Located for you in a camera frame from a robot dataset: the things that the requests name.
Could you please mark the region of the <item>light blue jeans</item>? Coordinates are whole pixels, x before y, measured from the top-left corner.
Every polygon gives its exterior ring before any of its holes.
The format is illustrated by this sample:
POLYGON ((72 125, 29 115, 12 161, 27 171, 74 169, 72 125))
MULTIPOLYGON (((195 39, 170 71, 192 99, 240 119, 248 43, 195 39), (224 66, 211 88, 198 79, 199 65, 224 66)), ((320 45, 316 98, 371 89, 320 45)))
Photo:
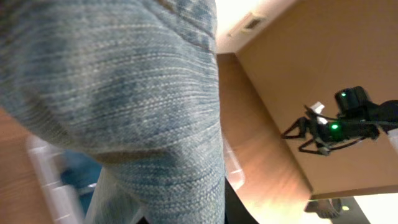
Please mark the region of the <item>light blue jeans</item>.
POLYGON ((1 2, 1 106, 102 170, 86 223, 223 223, 214 1, 1 2))

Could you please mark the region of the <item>dark blue garment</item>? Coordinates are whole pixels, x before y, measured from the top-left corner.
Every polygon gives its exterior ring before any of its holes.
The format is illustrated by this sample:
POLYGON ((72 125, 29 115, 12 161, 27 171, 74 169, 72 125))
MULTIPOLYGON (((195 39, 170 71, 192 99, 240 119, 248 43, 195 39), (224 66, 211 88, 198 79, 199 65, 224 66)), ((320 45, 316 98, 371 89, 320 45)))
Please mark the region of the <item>dark blue garment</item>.
POLYGON ((83 214, 86 216, 102 166, 87 155, 71 150, 65 150, 62 158, 65 168, 61 171, 61 180, 76 190, 83 214))

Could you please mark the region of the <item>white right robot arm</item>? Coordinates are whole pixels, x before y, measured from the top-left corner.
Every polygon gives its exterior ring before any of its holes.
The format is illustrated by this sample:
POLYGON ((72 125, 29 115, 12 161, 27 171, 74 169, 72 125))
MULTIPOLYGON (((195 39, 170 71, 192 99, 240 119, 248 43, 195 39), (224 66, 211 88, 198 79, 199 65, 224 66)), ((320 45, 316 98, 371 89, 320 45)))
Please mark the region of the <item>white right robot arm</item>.
POLYGON ((391 145, 397 148, 397 101, 378 105, 371 101, 361 86, 346 88, 335 93, 339 113, 330 118, 317 112, 321 103, 304 106, 305 116, 298 118, 284 133, 283 139, 305 139, 299 152, 329 156, 331 152, 353 146, 365 139, 377 140, 383 130, 391 145))

